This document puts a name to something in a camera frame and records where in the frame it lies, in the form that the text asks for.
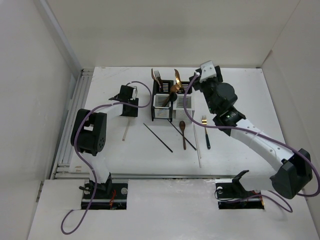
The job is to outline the copper knife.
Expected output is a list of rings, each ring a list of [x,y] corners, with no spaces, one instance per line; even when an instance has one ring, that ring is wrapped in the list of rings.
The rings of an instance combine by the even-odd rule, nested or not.
[[[174,72],[175,72],[175,79],[176,79],[176,78],[180,78],[180,73],[179,73],[179,71],[178,71],[177,69],[174,69]]]

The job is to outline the copper round spoon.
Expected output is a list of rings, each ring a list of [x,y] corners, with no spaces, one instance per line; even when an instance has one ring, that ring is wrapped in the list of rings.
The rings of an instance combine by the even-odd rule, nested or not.
[[[167,104],[171,101],[171,97],[177,93],[180,90],[180,86],[178,84],[174,84],[171,88],[170,88],[170,92],[169,92],[169,96],[166,98],[166,100],[164,101],[164,103],[162,104],[162,107],[166,107]]]

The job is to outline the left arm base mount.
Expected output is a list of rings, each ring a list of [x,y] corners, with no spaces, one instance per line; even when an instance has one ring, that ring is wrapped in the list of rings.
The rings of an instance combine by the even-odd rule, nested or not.
[[[94,192],[93,181],[86,182],[79,187],[83,191],[81,209],[85,210]],[[112,182],[109,179],[106,184],[98,184],[89,210],[126,210],[128,196],[127,182]]]

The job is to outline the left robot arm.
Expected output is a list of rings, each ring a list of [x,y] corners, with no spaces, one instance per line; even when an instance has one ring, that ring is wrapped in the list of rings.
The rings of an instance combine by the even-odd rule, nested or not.
[[[71,145],[75,153],[89,168],[89,193],[107,198],[112,192],[111,173],[104,160],[98,160],[107,140],[107,123],[115,117],[137,117],[139,99],[136,86],[122,85],[120,92],[110,98],[111,103],[88,110],[81,108],[74,121]]]

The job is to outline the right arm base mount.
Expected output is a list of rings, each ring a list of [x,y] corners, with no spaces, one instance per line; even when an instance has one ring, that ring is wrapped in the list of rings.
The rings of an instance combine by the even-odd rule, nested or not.
[[[265,209],[263,199],[259,195],[261,192],[247,191],[240,184],[240,179],[248,172],[249,170],[243,170],[233,178],[215,181],[214,197],[217,199],[219,210]]]

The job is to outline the black round spoon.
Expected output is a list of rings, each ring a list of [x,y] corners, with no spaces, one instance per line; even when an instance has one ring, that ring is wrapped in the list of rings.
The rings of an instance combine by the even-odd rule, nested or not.
[[[175,92],[170,93],[169,96],[165,99],[164,103],[162,104],[162,107],[166,107],[169,102],[176,101],[177,97],[178,96]]]

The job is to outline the brown wooden spoon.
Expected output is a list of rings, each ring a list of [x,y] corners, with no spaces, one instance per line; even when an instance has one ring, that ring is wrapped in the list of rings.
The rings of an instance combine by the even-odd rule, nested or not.
[[[186,138],[185,137],[186,123],[183,120],[181,120],[179,122],[179,128],[180,128],[182,135],[183,135],[183,138],[182,138],[183,139],[183,149],[186,150],[187,149],[186,140],[185,140],[185,138]]]

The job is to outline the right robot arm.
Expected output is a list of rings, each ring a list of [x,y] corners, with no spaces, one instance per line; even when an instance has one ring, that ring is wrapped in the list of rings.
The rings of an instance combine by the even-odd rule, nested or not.
[[[286,199],[299,196],[316,175],[310,154],[303,148],[295,150],[262,133],[238,111],[234,106],[238,96],[235,89],[223,81],[219,66],[210,61],[203,63],[189,81],[195,91],[203,94],[209,112],[214,115],[214,128],[249,147],[274,170],[270,176],[249,179],[245,179],[248,170],[241,171],[227,183],[232,193],[239,198],[251,190],[275,191]]]

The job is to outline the white chopstick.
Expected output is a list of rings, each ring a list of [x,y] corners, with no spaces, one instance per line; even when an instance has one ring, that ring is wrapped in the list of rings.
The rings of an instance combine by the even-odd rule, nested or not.
[[[202,155],[201,155],[201,150],[200,150],[200,147],[199,147],[196,126],[195,126],[194,123],[193,123],[193,133],[194,133],[194,139],[195,139],[195,144],[196,144],[196,149],[197,149],[196,151],[197,151],[198,165],[199,165],[199,168],[201,169],[202,168],[202,163],[201,163]]]

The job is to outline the silver fork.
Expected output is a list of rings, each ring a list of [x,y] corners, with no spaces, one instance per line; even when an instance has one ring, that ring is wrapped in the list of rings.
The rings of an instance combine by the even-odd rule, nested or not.
[[[158,70],[155,70],[155,71],[154,71],[154,76],[155,76],[155,79],[156,79],[156,81],[157,81],[157,83],[158,83],[158,85],[159,85],[159,89],[160,89],[161,91],[163,91],[163,81],[162,81],[162,79],[161,79],[161,76],[160,76],[160,73],[159,73]]]

